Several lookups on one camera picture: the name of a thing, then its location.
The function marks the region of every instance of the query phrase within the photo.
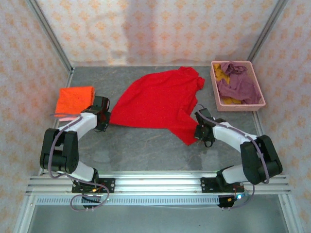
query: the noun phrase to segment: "gray mat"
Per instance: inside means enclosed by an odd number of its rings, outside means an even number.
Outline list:
[[[130,84],[148,73],[178,67],[77,67],[71,86],[92,85],[96,95],[110,99],[110,109]],[[218,112],[210,80],[210,67],[195,67],[206,79],[204,89],[197,93],[199,103],[215,118],[256,134],[251,112]],[[169,130],[136,129],[109,125],[104,133],[90,131],[79,141],[82,162],[107,171],[203,170],[216,171],[241,163],[241,156],[227,144],[216,141],[207,149],[202,142],[186,146]]]

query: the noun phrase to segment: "pink basket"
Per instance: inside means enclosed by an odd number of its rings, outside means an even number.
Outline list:
[[[249,61],[234,61],[238,63],[242,63],[246,68],[247,68],[247,74],[248,76],[254,81],[255,87],[258,89],[260,92],[260,100],[258,104],[224,104],[223,100],[219,96],[218,92],[218,87],[216,83],[216,77],[215,77],[215,71],[214,71],[214,66],[213,64],[215,63],[224,63],[224,62],[229,62],[229,61],[212,61],[212,67],[210,69],[210,77],[212,79],[212,85],[213,85],[213,90],[214,90],[214,95],[215,95],[215,100],[216,100],[216,106],[217,110],[220,112],[229,112],[229,111],[257,111],[259,108],[263,107],[266,105],[266,102],[263,98],[261,89],[259,87],[252,63]]]

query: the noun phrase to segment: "red cloth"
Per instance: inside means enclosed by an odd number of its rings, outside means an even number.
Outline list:
[[[112,109],[110,123],[169,129],[184,143],[195,142],[197,122],[190,117],[204,79],[191,67],[147,74],[132,83]]]

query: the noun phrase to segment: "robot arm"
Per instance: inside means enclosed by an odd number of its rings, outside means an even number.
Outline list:
[[[52,171],[70,174],[79,180],[96,183],[97,170],[79,161],[78,141],[92,129],[106,130],[110,118],[108,103],[108,98],[96,96],[94,104],[83,110],[78,118],[58,129],[47,129],[43,139],[40,166],[48,169],[50,151],[56,135],[63,128],[71,125],[62,132],[55,144]]]
[[[211,147],[215,139],[218,139],[241,153],[241,165],[230,166],[217,172],[217,183],[224,192],[228,190],[226,187],[230,184],[245,181],[259,184],[282,172],[281,162],[268,136],[256,136],[242,132],[223,119],[214,119],[206,108],[199,110],[195,115],[199,123],[195,138],[204,141],[206,147]],[[258,155],[256,147],[263,155],[263,159]]]
[[[70,174],[71,177],[82,181],[98,183],[97,170],[79,161],[78,140],[91,129],[106,130],[110,118],[108,102],[107,98],[96,96],[94,105],[82,111],[79,118],[66,125],[76,123],[64,130],[58,138],[52,155],[52,171]],[[223,119],[214,119],[206,108],[199,110],[195,115],[199,123],[195,138],[204,141],[206,147],[212,146],[218,139],[241,153],[241,165],[226,167],[217,172],[215,179],[221,192],[232,192],[231,184],[245,181],[259,184],[282,172],[282,165],[268,136],[241,132]],[[56,135],[66,126],[46,130],[40,157],[40,166],[43,169],[48,169],[50,151]],[[258,155],[253,143],[263,154],[263,159]]]

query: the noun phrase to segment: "patterned fabric backdrop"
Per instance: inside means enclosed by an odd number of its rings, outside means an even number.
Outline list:
[[[267,106],[260,111],[290,175],[305,232],[311,232],[311,4],[290,0],[256,58]]]
[[[245,60],[277,0],[39,0],[74,66]]]
[[[1,0],[0,25],[0,232],[10,233],[68,74],[25,0]]]

